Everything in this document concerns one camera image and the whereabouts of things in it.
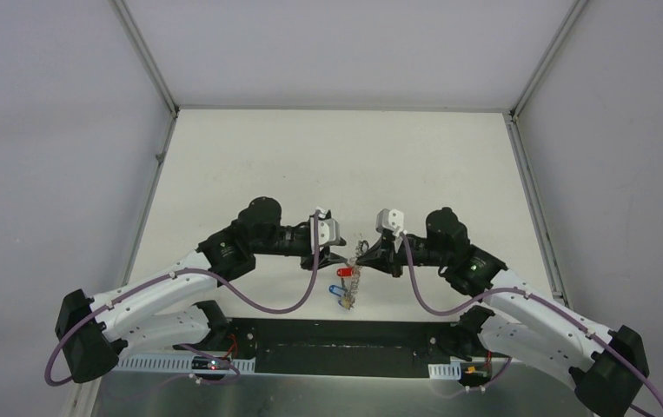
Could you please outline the red capped key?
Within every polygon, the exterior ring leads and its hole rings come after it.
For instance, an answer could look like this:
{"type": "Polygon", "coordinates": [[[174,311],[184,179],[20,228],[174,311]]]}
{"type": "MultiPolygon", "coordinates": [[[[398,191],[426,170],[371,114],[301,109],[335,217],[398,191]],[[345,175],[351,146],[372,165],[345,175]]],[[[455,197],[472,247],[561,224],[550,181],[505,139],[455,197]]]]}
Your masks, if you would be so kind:
{"type": "Polygon", "coordinates": [[[340,278],[350,278],[354,275],[354,269],[352,267],[338,268],[336,275],[340,278]]]}

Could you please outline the blue key tag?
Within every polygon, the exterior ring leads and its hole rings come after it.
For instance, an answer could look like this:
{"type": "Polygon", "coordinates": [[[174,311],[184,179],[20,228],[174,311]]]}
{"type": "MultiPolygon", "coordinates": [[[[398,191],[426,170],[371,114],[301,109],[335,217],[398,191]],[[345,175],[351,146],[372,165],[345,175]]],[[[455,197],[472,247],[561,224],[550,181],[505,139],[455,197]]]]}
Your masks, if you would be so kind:
{"type": "Polygon", "coordinates": [[[328,291],[330,294],[337,297],[343,297],[347,293],[347,290],[343,286],[338,285],[330,285],[328,287],[328,291]]]}

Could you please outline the metal disc with keyrings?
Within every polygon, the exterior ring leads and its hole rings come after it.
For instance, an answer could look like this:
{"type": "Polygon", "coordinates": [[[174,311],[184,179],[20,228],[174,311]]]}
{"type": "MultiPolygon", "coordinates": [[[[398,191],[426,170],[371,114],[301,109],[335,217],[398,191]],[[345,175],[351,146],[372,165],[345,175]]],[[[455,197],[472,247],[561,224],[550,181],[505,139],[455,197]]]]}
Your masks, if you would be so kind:
{"type": "Polygon", "coordinates": [[[347,293],[345,295],[349,295],[354,298],[358,294],[359,284],[361,280],[361,268],[355,265],[355,260],[357,257],[360,256],[360,243],[364,240],[365,239],[361,235],[358,235],[358,242],[356,243],[355,246],[354,255],[350,258],[350,263],[351,263],[350,267],[354,269],[354,275],[350,278],[341,278],[342,286],[347,290],[347,293]]]}

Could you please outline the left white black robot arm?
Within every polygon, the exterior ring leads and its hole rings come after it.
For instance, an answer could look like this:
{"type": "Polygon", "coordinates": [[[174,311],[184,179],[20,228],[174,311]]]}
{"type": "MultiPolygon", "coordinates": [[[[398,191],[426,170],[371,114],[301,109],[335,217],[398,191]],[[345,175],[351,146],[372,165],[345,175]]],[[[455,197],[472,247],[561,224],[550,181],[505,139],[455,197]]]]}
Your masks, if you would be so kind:
{"type": "Polygon", "coordinates": [[[64,296],[56,321],[58,343],[44,370],[46,383],[59,387],[90,382],[133,354],[167,346],[221,349],[228,329],[214,302],[200,301],[174,314],[165,311],[218,288],[226,288],[257,311],[295,312],[310,297],[319,270],[346,261],[332,251],[346,241],[338,221],[323,208],[316,208],[295,226],[283,226],[281,221],[277,200],[256,197],[226,228],[152,277],[96,295],[78,289],[64,296]],[[255,269],[259,255],[299,258],[301,268],[311,274],[299,301],[286,308],[270,308],[233,285],[233,280],[255,269]]]}

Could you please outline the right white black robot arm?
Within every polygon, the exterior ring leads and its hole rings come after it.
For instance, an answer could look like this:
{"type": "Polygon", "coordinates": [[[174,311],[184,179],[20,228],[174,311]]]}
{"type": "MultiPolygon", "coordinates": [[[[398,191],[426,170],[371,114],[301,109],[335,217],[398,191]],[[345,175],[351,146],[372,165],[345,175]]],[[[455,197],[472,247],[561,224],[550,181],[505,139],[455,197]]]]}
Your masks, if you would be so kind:
{"type": "Polygon", "coordinates": [[[633,407],[650,374],[642,337],[622,325],[610,328],[548,298],[507,264],[469,239],[467,227],[449,207],[428,214],[423,237],[404,228],[404,214],[383,209],[379,239],[357,264],[399,277],[408,271],[414,296],[430,314],[444,316],[422,298],[415,270],[434,267],[468,300],[449,310],[459,357],[483,350],[534,367],[572,389],[598,416],[623,416],[633,407]]]}

